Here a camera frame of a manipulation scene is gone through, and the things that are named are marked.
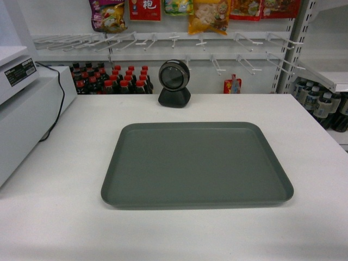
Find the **red bottle cap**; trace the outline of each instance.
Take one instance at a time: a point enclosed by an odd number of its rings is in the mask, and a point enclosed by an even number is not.
[[[132,76],[131,75],[125,75],[125,80],[127,80],[127,81],[132,80]]]
[[[110,80],[111,80],[111,81],[112,81],[112,80],[117,80],[117,75],[111,74],[111,75],[110,75]]]
[[[106,81],[104,81],[104,86],[105,87],[113,86],[113,82],[111,80],[106,80]]]
[[[120,81],[121,87],[128,87],[128,81],[127,80],[122,80]]]
[[[136,87],[144,87],[144,81],[143,80],[137,80],[136,81]]]
[[[146,80],[146,75],[145,74],[139,75],[139,80]]]

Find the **small red package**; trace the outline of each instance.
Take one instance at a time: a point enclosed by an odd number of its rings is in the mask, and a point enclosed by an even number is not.
[[[138,21],[161,21],[161,0],[129,1],[129,19]]]
[[[232,79],[225,80],[223,83],[224,94],[240,94],[241,79],[237,79],[236,75],[232,75]]]
[[[259,21],[261,0],[232,0],[229,18],[234,20]]]
[[[262,19],[296,18],[301,0],[264,0]]]

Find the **black cable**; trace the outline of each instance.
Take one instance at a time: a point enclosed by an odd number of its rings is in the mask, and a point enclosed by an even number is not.
[[[63,97],[61,99],[61,103],[60,103],[60,107],[59,107],[59,111],[58,111],[58,116],[57,116],[55,122],[52,124],[52,126],[48,129],[46,137],[44,137],[41,140],[39,140],[39,142],[43,142],[43,141],[48,139],[49,135],[51,134],[51,131],[53,130],[53,128],[55,127],[55,125],[57,124],[57,122],[59,120],[60,113],[61,113],[61,110],[62,110],[62,107],[63,107],[63,103],[64,103],[65,91],[64,91],[63,87],[61,86],[61,83],[60,83],[60,72],[58,70],[53,69],[53,68],[51,68],[49,66],[46,66],[46,65],[44,65],[42,63],[39,63],[37,61],[35,63],[58,73],[58,84],[59,84],[59,87],[61,88],[61,91],[63,92]]]

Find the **snack bag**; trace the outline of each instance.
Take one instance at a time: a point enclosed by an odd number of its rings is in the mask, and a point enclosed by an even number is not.
[[[89,3],[94,31],[120,33],[127,29],[123,20],[125,0],[89,0]]]
[[[262,19],[296,18],[301,0],[264,0]]]
[[[208,30],[227,35],[231,0],[194,0],[194,14],[189,16],[189,34]]]
[[[234,20],[259,21],[261,0],[232,0],[229,18]]]
[[[164,11],[168,15],[192,15],[193,0],[164,0]]]
[[[161,21],[161,0],[129,1],[129,19],[138,21]]]

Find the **white machine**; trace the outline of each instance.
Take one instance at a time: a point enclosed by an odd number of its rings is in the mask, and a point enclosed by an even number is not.
[[[39,77],[25,46],[0,46],[0,104]]]

